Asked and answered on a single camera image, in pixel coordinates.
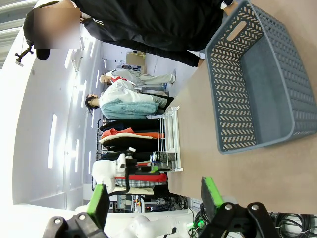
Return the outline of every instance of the perforated basket side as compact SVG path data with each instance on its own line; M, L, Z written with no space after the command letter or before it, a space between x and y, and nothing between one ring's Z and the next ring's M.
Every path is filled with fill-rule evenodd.
M227 37L240 23L247 26L229 41ZM223 152L256 145L247 88L240 57L263 36L262 28L250 4L245 2L212 47L210 74L216 107L220 149Z
M295 128L293 137L317 131L317 107L301 57L285 25L253 6L267 34L281 67L291 100Z

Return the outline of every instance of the black cap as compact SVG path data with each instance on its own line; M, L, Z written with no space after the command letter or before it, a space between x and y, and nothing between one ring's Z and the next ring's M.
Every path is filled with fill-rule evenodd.
M43 4L37 8L50 6L53 4L59 3L59 1L51 1L49 3ZM34 30L34 9L30 11L25 18L23 25L24 36L29 46L34 46L34 42L36 42L36 56L40 60L46 60L50 56L50 49L48 46L48 42L41 36L40 32L35 32Z

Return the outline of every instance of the brown tabletop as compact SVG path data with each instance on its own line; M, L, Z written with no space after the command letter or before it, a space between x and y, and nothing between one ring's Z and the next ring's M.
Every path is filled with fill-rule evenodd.
M282 21L300 53L317 96L317 1L254 0ZM172 193L200 199L202 176L240 205L262 202L269 211L317 214L317 134L231 155L218 151L207 65L177 95L183 172L169 173Z

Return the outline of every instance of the light blue jacket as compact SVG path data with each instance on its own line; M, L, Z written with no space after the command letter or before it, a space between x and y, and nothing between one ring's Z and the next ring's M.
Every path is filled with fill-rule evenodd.
M120 99L116 99L103 104L101 111L108 119L145 119L146 116L155 114L158 107L158 103L124 103Z

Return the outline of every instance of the basket handle hole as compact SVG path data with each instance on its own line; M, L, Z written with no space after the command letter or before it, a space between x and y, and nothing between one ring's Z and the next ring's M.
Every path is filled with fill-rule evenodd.
M240 21L239 24L232 30L232 32L228 35L227 40L233 41L234 38L236 38L240 32L247 26L246 21Z

